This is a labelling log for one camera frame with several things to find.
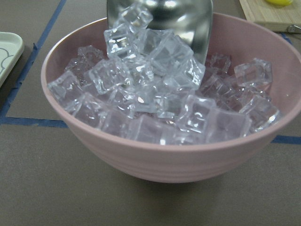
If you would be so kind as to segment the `metal ice scoop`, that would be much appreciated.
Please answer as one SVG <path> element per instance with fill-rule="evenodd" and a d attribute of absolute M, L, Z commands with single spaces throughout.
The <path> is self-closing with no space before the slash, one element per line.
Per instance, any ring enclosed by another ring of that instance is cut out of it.
<path fill-rule="evenodd" d="M 149 28 L 173 29 L 205 63 L 213 23 L 212 0 L 139 0 L 153 15 Z"/>

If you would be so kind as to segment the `clear ice cube pile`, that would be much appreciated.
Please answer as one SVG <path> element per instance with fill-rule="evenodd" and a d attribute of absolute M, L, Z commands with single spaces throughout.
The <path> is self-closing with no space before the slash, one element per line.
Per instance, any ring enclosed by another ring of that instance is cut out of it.
<path fill-rule="evenodd" d="M 270 62 L 254 58 L 231 75 L 231 56 L 215 53 L 200 63 L 171 30 L 150 29 L 152 21 L 133 3 L 104 32 L 106 54 L 78 48 L 48 83 L 60 106 L 103 132 L 159 145 L 227 141 L 279 121 L 266 92 Z"/>

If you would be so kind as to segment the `pink bowl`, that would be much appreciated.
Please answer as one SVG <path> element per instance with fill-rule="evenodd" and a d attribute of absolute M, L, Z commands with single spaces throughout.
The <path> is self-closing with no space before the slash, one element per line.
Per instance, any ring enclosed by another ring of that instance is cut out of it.
<path fill-rule="evenodd" d="M 274 79 L 272 102 L 282 112 L 278 123 L 244 138 L 207 145 L 155 145 L 113 136 L 94 129 L 67 113 L 54 99 L 47 84 L 62 73 L 80 46 L 105 50 L 99 19 L 60 39 L 41 68 L 43 92 L 77 139 L 98 158 L 131 176 L 162 183 L 186 183 L 223 174 L 266 147 L 301 112 L 301 55 L 276 33 L 237 17 L 214 13 L 208 53 L 232 56 L 233 65 L 255 57 L 270 61 Z"/>

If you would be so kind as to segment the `cream bear tray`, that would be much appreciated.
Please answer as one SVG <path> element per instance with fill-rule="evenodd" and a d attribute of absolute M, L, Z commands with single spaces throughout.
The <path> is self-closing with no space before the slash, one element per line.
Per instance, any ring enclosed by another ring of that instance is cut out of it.
<path fill-rule="evenodd" d="M 0 86 L 24 51 L 23 39 L 12 32 L 0 32 Z"/>

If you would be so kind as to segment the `bamboo cutting board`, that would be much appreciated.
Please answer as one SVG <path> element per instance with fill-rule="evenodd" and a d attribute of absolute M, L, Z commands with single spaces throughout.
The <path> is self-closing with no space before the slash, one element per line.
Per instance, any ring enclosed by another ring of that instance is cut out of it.
<path fill-rule="evenodd" d="M 247 21 L 274 32 L 301 33 L 301 2 L 279 6 L 265 0 L 239 1 Z"/>

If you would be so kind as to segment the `lemon half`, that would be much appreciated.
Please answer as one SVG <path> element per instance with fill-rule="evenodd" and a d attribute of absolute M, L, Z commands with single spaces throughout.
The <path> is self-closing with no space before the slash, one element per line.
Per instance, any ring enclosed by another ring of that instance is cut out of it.
<path fill-rule="evenodd" d="M 266 2 L 277 6 L 288 6 L 293 3 L 293 0 L 266 0 Z"/>

